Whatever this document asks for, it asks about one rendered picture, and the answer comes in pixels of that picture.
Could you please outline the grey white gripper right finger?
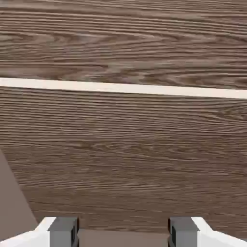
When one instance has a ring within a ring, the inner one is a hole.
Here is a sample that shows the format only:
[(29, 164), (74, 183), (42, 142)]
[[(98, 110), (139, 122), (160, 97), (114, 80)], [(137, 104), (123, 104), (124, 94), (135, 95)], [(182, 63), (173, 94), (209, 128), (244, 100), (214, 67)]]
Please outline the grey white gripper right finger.
[(215, 231), (202, 217), (170, 217), (168, 247), (247, 247), (247, 239)]

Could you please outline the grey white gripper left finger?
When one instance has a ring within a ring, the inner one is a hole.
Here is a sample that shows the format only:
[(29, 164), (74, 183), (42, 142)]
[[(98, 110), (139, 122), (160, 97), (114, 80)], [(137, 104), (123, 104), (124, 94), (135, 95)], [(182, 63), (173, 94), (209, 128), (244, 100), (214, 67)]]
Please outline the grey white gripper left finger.
[(0, 241), (0, 247), (80, 247), (78, 217), (45, 217), (32, 231)]

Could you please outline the brown wood cabinet door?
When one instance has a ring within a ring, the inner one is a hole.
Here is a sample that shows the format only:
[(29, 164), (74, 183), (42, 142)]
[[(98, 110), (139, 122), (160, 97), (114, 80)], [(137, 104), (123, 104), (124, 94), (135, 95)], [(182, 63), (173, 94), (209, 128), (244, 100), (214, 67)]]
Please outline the brown wood cabinet door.
[(247, 100), (2, 87), (0, 149), (37, 220), (247, 236)]
[(0, 0), (0, 77), (247, 89), (247, 0)]

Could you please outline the brown wood cabinet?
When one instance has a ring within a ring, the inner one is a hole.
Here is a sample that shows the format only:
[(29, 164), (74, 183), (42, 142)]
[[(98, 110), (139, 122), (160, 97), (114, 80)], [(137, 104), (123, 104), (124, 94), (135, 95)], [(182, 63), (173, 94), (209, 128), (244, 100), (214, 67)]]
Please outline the brown wood cabinet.
[(227, 89), (214, 87), (188, 87), (155, 84), (108, 83), (0, 77), (0, 88), (2, 87), (131, 95), (182, 96), (247, 100), (247, 89)]

